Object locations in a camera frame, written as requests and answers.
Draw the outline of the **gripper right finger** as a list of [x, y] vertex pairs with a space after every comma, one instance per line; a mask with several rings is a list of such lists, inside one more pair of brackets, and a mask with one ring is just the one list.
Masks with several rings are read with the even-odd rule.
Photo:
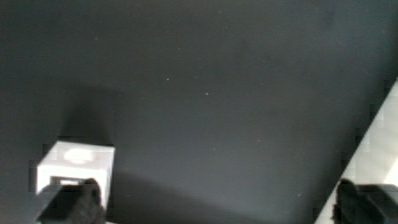
[[335, 224], [398, 224], [398, 186], [344, 179], [333, 207]]

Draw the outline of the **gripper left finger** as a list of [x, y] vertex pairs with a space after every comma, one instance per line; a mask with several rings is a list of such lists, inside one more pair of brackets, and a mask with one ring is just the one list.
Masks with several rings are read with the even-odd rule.
[[93, 178], [77, 184], [47, 185], [34, 197], [26, 224], [107, 224], [102, 189]]

